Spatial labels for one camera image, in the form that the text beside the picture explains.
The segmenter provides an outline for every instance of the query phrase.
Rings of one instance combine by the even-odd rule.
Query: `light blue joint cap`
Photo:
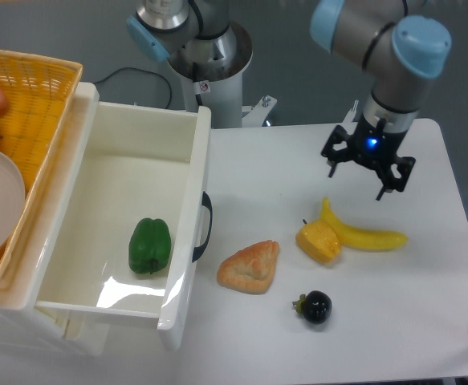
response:
[[[321,0],[311,20],[311,36],[322,48],[332,53],[333,37],[344,0]]]
[[[449,31],[422,16],[403,18],[393,31],[393,49],[409,71],[425,79],[437,78],[451,49]]]
[[[151,60],[163,62],[169,57],[164,46],[135,17],[128,17],[127,30],[139,49]]]

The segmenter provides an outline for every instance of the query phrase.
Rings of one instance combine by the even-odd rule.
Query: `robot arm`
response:
[[[185,109],[204,105],[212,127],[242,126],[242,73],[250,36],[230,21],[228,0],[143,0],[127,20],[134,42],[151,60],[168,61],[181,81]]]
[[[351,160],[374,170],[383,184],[377,200],[405,189],[415,159],[399,157],[397,150],[450,51],[443,25],[410,15],[424,2],[322,0],[311,20],[311,36],[320,46],[376,79],[353,134],[337,126],[322,155],[332,166],[329,176],[338,163]]]
[[[127,20],[132,39],[157,62],[189,40],[223,35],[229,25],[227,0],[144,0]]]

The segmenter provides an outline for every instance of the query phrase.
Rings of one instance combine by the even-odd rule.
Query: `gray floor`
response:
[[[83,81],[102,79],[120,67],[161,73],[173,86],[172,109],[182,109],[177,79],[166,65],[150,63],[125,29],[136,0],[25,0],[0,2],[0,48],[75,60]],[[354,99],[365,100],[372,80],[331,57],[311,40],[308,26],[317,1],[235,0],[231,18],[250,33],[254,58],[244,78],[244,104],[263,95],[279,100],[273,123],[341,120]],[[468,215],[468,0],[430,0],[425,14],[448,27],[453,49],[445,73],[420,117],[442,127]],[[164,107],[165,83],[155,76],[124,72],[100,86],[102,100]]]

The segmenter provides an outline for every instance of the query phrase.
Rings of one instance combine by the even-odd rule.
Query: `blue led light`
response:
[[[367,138],[365,141],[366,146],[368,146],[368,149],[373,150],[377,145],[378,145],[378,139],[377,138]]]

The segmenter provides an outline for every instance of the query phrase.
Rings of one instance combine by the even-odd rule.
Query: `white drawer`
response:
[[[94,119],[68,127],[78,140],[61,143],[63,161],[51,170],[36,220],[22,235],[0,287],[0,308],[157,328],[164,345],[177,349],[193,255],[203,249],[196,248],[206,211],[201,208],[210,208],[203,191],[210,111],[97,102],[94,86],[83,83],[75,103],[86,99],[84,88]],[[172,254],[163,270],[138,275],[128,267],[128,243],[145,217],[166,221]],[[211,224],[210,215],[204,227],[210,231]]]

